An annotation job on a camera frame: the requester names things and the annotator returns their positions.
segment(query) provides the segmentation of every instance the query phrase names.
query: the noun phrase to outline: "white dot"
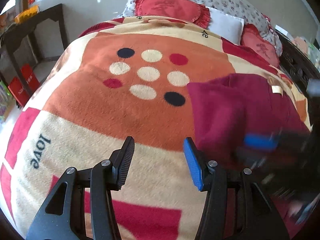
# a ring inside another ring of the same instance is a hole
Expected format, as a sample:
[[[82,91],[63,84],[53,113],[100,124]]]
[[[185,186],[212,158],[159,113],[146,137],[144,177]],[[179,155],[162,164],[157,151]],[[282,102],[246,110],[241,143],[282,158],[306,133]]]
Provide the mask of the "white dot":
[[[114,62],[110,65],[109,70],[114,75],[121,75],[130,70],[130,66],[124,62]]]
[[[147,49],[141,53],[141,57],[146,62],[157,62],[157,61],[161,60],[162,53],[159,50]]]
[[[160,72],[154,67],[141,67],[137,74],[139,78],[145,81],[155,81],[160,77]]]
[[[184,87],[190,82],[189,77],[180,71],[172,71],[167,75],[170,84],[176,87]]]
[[[130,87],[130,92],[140,99],[151,100],[156,98],[157,92],[149,86],[133,85]]]

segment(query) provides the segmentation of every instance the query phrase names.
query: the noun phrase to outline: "black dot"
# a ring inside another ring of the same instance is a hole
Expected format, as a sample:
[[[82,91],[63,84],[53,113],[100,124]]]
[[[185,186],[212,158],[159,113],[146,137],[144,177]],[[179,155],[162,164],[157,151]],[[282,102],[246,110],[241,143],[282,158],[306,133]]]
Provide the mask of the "black dot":
[[[134,50],[129,48],[122,48],[117,51],[117,54],[121,58],[129,58],[134,55]]]
[[[184,96],[177,92],[166,92],[164,94],[164,100],[173,106],[183,106],[186,102]]]

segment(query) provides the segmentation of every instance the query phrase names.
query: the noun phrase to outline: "polka dot pattern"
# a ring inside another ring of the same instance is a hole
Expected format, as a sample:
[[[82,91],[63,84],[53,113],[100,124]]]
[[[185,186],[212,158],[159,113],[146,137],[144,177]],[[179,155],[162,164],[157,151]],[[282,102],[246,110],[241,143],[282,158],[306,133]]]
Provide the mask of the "polka dot pattern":
[[[130,87],[130,92],[137,98],[145,100],[152,100],[157,96],[156,91],[152,87],[145,85],[133,85]]]
[[[183,106],[186,102],[184,96],[177,92],[166,92],[164,94],[164,100],[173,106]]]
[[[169,56],[170,61],[178,66],[182,66],[188,63],[188,58],[182,54],[174,53]]]
[[[130,66],[124,62],[114,62],[109,66],[109,70],[114,75],[121,75],[130,70]]]
[[[155,81],[160,77],[159,70],[154,67],[139,68],[137,74],[144,81]]]
[[[161,60],[162,53],[159,50],[147,49],[141,53],[141,57],[146,62],[157,62],[157,61]]]
[[[119,88],[122,87],[122,82],[117,78],[108,78],[103,84],[108,88]]]
[[[122,48],[117,51],[118,57],[129,58],[134,55],[134,50],[129,48]]]
[[[189,77],[180,71],[172,71],[167,75],[170,84],[176,87],[184,87],[190,82]]]

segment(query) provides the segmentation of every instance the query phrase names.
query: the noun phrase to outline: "yellow basket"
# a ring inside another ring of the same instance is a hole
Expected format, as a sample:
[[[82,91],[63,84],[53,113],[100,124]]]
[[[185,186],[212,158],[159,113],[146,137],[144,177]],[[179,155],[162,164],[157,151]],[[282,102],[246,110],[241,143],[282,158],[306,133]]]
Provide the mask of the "yellow basket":
[[[22,13],[18,14],[14,21],[16,24],[23,23],[25,20],[31,18],[32,16],[36,15],[40,11],[39,5],[32,6],[31,8],[23,11]]]

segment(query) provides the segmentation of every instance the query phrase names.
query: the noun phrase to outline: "pillow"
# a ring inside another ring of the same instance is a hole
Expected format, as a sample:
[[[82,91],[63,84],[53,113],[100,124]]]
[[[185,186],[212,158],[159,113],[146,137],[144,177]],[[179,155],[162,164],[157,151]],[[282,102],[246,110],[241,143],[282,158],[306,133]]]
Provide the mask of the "pillow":
[[[210,21],[209,9],[190,0],[136,0],[136,15],[172,17],[204,29]]]
[[[264,15],[258,11],[247,0],[191,0],[196,3],[204,4],[205,6],[216,8],[229,15],[244,19],[244,22],[254,24],[261,37],[269,41],[276,47],[277,54],[282,53],[282,44],[276,32],[273,32],[269,21]]]
[[[253,24],[244,26],[240,44],[253,49],[271,65],[279,68],[280,62],[275,48],[260,36],[259,30]]]
[[[123,13],[120,17],[131,17],[134,16],[134,12],[136,10],[136,0],[128,0],[127,4],[125,5]]]
[[[210,22],[207,29],[234,44],[240,45],[244,20],[225,14],[215,8],[207,8],[210,11]]]

